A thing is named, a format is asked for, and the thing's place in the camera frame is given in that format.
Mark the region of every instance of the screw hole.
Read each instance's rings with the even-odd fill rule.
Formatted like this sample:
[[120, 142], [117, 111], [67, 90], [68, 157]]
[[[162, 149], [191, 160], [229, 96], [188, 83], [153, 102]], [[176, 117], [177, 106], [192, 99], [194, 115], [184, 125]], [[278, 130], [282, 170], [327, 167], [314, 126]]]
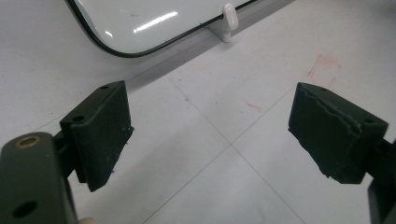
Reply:
[[16, 144], [16, 148], [27, 148], [36, 145], [40, 142], [41, 138], [39, 136], [28, 136], [20, 139]]
[[364, 122], [366, 122], [366, 123], [374, 123], [374, 121], [372, 119], [365, 119]]
[[37, 209], [37, 202], [31, 201], [23, 203], [14, 210], [15, 218], [27, 217]]
[[73, 121], [82, 121], [84, 119], [85, 119], [84, 116], [77, 116], [73, 118]]

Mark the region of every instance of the red scratch mark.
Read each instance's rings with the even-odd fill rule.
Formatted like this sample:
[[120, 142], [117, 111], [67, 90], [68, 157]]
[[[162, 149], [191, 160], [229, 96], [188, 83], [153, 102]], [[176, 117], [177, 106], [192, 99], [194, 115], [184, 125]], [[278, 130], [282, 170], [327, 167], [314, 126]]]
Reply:
[[[318, 71], [317, 68], [320, 66], [324, 66], [327, 68], [330, 67], [336, 67], [337, 69], [341, 69], [341, 64], [337, 62], [334, 57], [332, 57], [329, 54], [319, 54], [317, 57], [317, 60], [315, 61], [314, 66], [311, 68], [311, 70], [306, 74], [306, 76], [312, 81], [313, 84], [317, 84], [317, 81], [323, 83], [326, 82], [326, 79], [329, 80], [329, 76], [326, 76], [326, 73], [324, 74], [325, 76], [318, 76]], [[335, 85], [335, 77], [332, 78], [331, 83], [329, 84], [329, 89], [334, 88]]]
[[319, 54], [317, 61], [315, 62], [315, 65], [335, 65], [338, 68], [341, 68], [341, 64], [338, 63], [332, 56], [330, 55], [323, 55]]
[[264, 109], [261, 108], [261, 107], [259, 107], [259, 106], [257, 106], [257, 105], [253, 105], [253, 104], [251, 104], [251, 103], [249, 103], [249, 102], [247, 102], [247, 105], [250, 106], [251, 108], [253, 108], [253, 109], [255, 109], [255, 110], [261, 112], [261, 113], [264, 112]]
[[312, 67], [311, 71], [309, 71], [309, 73], [306, 76], [310, 78], [314, 78], [314, 74], [315, 74], [315, 67]]
[[332, 82], [330, 83], [330, 85], [329, 85], [329, 89], [331, 90], [333, 87], [334, 87], [334, 85], [335, 85], [335, 77], [332, 79]]

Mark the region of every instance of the red stain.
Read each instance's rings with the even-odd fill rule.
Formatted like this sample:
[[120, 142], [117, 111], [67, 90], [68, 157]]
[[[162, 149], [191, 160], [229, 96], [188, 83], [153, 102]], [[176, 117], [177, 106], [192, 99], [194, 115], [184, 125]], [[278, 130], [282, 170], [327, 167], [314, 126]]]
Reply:
[[329, 85], [329, 89], [332, 89], [335, 85], [335, 77], [332, 79], [332, 82]]
[[314, 74], [315, 74], [315, 67], [312, 67], [311, 71], [309, 71], [309, 73], [306, 76], [310, 78], [314, 78]]
[[259, 111], [259, 112], [264, 112], [264, 109], [259, 107], [259, 106], [257, 106], [257, 105], [250, 104], [249, 102], [247, 102], [247, 105], [250, 106], [251, 108]]
[[330, 55], [323, 55], [319, 54], [315, 65], [322, 64], [322, 65], [335, 65], [338, 68], [341, 68], [341, 64], [339, 64], [332, 56]]
[[[312, 83], [316, 84], [316, 81], [314, 77], [315, 75], [315, 70], [317, 69], [318, 66], [326, 66], [326, 67], [337, 67], [338, 69], [341, 68], [341, 64], [337, 62], [331, 55], [328, 54], [319, 54], [317, 57], [317, 60], [315, 61], [314, 66], [311, 68], [311, 70], [306, 74], [307, 77], [312, 81]], [[331, 83], [329, 84], [329, 89], [333, 88], [335, 85], [335, 77], [332, 78]]]

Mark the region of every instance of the black rubber edge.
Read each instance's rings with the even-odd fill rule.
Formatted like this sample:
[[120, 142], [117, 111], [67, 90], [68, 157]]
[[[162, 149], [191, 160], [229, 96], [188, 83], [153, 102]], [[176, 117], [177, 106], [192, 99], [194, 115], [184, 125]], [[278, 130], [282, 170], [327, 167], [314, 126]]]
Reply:
[[[75, 16], [76, 16], [77, 19], [78, 19], [78, 22], [79, 22], [80, 25], [84, 28], [83, 30], [85, 30], [86, 34], [91, 38], [91, 40], [93, 41], [93, 43], [95, 43], [97, 46], [99, 46], [101, 49], [107, 51], [108, 53], [110, 53], [110, 54], [112, 54], [112, 55], [115, 55], [115, 56], [118, 56], [118, 57], [121, 57], [121, 58], [138, 58], [138, 57], [146, 56], [146, 55], [148, 55], [148, 54], [150, 54], [150, 53], [153, 53], [153, 52], [155, 52], [155, 51], [157, 51], [157, 50], [159, 50], [159, 49], [163, 49], [164, 47], [166, 47], [166, 46], [168, 46], [168, 45], [170, 45], [170, 44], [176, 42], [177, 40], [183, 38], [183, 37], [186, 36], [186, 35], [190, 35], [190, 34], [194, 33], [195, 31], [198, 31], [199, 29], [201, 29], [201, 28], [203, 28], [203, 27], [209, 25], [210, 23], [212, 23], [212, 22], [214, 22], [214, 21], [223, 19], [223, 15], [219, 15], [219, 16], [213, 18], [213, 19], [210, 20], [210, 21], [201, 23], [199, 26], [196, 26], [196, 27], [190, 29], [189, 31], [187, 31], [187, 32], [185, 32], [185, 33], [183, 33], [183, 34], [181, 34], [181, 35], [177, 35], [176, 37], [174, 37], [174, 38], [172, 38], [172, 39], [170, 39], [170, 40], [165, 41], [164, 43], [162, 43], [161, 45], [159, 45], [159, 46], [157, 46], [157, 47], [155, 47], [155, 48], [148, 49], [148, 50], [145, 50], [145, 51], [142, 51], [142, 52], [139, 52], [139, 53], [123, 53], [123, 52], [119, 52], [119, 51], [116, 51], [116, 50], [114, 50], [114, 49], [109, 48], [106, 44], [104, 44], [104, 43], [96, 36], [96, 34], [95, 34], [95, 33], [93, 32], [93, 30], [91, 29], [90, 25], [85, 21], [84, 16], [82, 15], [81, 11], [79, 10], [79, 8], [78, 8], [78, 6], [77, 6], [75, 0], [66, 0], [66, 1], [68, 2], [69, 6], [73, 9], [73, 11], [74, 11], [74, 13], [75, 13]], [[239, 9], [241, 9], [242, 7], [245, 7], [245, 6], [249, 5], [249, 4], [251, 4], [251, 3], [253, 3], [253, 2], [257, 2], [257, 1], [258, 1], [258, 0], [251, 0], [251, 1], [248, 1], [248, 2], [246, 2], [246, 3], [242, 4], [242, 5], [240, 5], [239, 7], [236, 7], [235, 9], [236, 9], [236, 10], [239, 10]]]

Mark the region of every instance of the white plastic clip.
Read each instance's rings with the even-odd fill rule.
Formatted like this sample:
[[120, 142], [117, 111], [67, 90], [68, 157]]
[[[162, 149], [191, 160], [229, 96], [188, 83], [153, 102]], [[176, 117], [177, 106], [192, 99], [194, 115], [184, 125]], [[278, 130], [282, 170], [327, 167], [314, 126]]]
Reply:
[[228, 3], [223, 7], [224, 18], [209, 25], [209, 30], [218, 36], [223, 42], [231, 41], [231, 31], [238, 27], [238, 16], [233, 4]]

